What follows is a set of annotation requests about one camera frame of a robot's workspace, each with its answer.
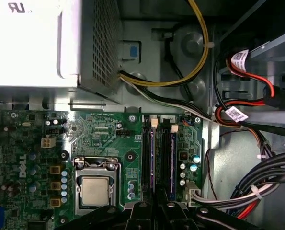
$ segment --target metal panel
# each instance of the metal panel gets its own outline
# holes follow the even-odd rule
[[[115,0],[84,0],[80,84],[109,95],[118,87],[119,11]]]

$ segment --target white label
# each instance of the white label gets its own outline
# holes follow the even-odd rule
[[[236,54],[231,59],[231,62],[234,66],[236,66],[238,69],[246,72],[245,62],[248,56],[249,50],[242,50]]]
[[[225,111],[225,113],[235,122],[244,121],[249,118],[247,115],[245,115],[242,111],[240,111],[234,106],[230,107],[227,111]]]

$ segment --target electrolytic capacitor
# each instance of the electrolytic capacitor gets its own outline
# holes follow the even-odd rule
[[[195,172],[197,170],[198,170],[198,166],[196,166],[195,164],[190,165],[190,171]]]
[[[63,191],[61,191],[61,195],[62,196],[66,196],[68,193],[65,191],[65,190],[63,190]]]
[[[117,129],[121,129],[122,126],[123,126],[122,123],[121,123],[121,122],[118,122],[117,125],[116,125],[116,128],[117,128]]]
[[[184,186],[186,184],[185,180],[180,180],[180,186]]]
[[[31,168],[31,169],[29,170],[29,174],[30,174],[31,176],[34,176],[34,175],[36,175],[36,173],[37,173],[39,170],[40,170],[40,167],[39,167],[38,165],[35,165],[33,168]]]
[[[68,199],[67,198],[65,198],[65,197],[62,197],[61,198],[61,202],[64,204],[64,203],[66,203],[68,201]]]
[[[181,177],[181,178],[185,178],[185,177],[186,177],[186,173],[185,173],[185,172],[181,172],[181,173],[180,173],[180,177]]]
[[[31,153],[28,155],[28,158],[29,158],[31,161],[34,161],[34,160],[36,160],[36,158],[37,158],[37,154],[34,153],[34,152],[31,152]]]
[[[62,183],[65,184],[67,181],[68,181],[68,179],[67,179],[66,177],[62,177],[62,178],[61,178],[61,182],[62,182]]]
[[[129,199],[129,200],[135,199],[135,197],[136,197],[135,193],[129,193],[127,195],[127,199]]]
[[[5,132],[14,132],[17,130],[17,127],[16,126],[5,126],[4,127],[4,131]]]
[[[68,186],[67,186],[66,184],[62,184],[62,185],[61,185],[61,189],[62,189],[62,190],[66,190],[67,187],[68,187]]]
[[[40,184],[38,182],[34,182],[31,185],[29,185],[28,189],[31,193],[34,193],[39,187],[40,187]]]
[[[201,163],[201,158],[198,156],[198,155],[194,155],[192,157],[192,161],[195,163],[195,164],[199,164]]]
[[[12,191],[16,190],[20,185],[21,185],[20,182],[16,181],[8,187],[8,191],[12,192]]]
[[[61,175],[62,175],[62,176],[67,176],[67,174],[68,174],[68,172],[67,172],[66,170],[64,170],[64,171],[61,172]]]
[[[135,187],[135,186],[134,186],[133,184],[129,184],[129,185],[128,185],[128,189],[134,189],[134,187]]]
[[[13,180],[7,181],[6,183],[2,184],[1,190],[6,191],[11,185],[13,185]]]
[[[16,195],[18,195],[21,192],[19,188],[13,190],[12,192],[8,193],[9,198],[14,198]]]
[[[186,168],[186,164],[185,163],[181,163],[180,164],[180,169],[184,170]]]

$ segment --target screw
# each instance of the screw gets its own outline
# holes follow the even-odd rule
[[[17,117],[18,117],[18,114],[16,114],[16,113],[11,113],[11,114],[10,114],[10,117],[11,117],[11,118],[17,118]]]
[[[175,207],[174,203],[168,203],[168,207]]]
[[[108,209],[107,212],[108,212],[108,213],[114,213],[114,212],[115,212],[115,209],[112,207],[112,208]]]
[[[79,168],[79,169],[82,169],[82,168],[84,168],[84,165],[83,165],[83,163],[78,163],[78,164],[77,164],[77,168]]]
[[[145,202],[142,202],[140,205],[139,205],[139,207],[146,207],[146,206],[148,206]]]
[[[203,208],[200,209],[200,212],[202,212],[202,213],[208,213],[208,209],[205,208],[205,207],[203,207]]]
[[[201,123],[201,118],[196,117],[196,118],[194,119],[194,122],[196,122],[197,124]]]
[[[135,115],[130,115],[130,116],[128,117],[128,120],[129,120],[130,122],[134,122],[134,121],[136,121],[136,116],[135,116]]]

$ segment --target cable tie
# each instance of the cable tie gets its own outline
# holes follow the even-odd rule
[[[262,199],[262,196],[260,195],[258,188],[255,185],[251,185],[251,190],[257,196],[257,198],[259,198],[260,200]]]
[[[258,155],[257,155],[257,159],[261,159],[261,158],[266,159],[267,156],[266,156],[266,155],[258,154]]]
[[[214,48],[215,47],[215,43],[214,42],[208,42],[204,44],[204,47],[208,47],[208,48]]]

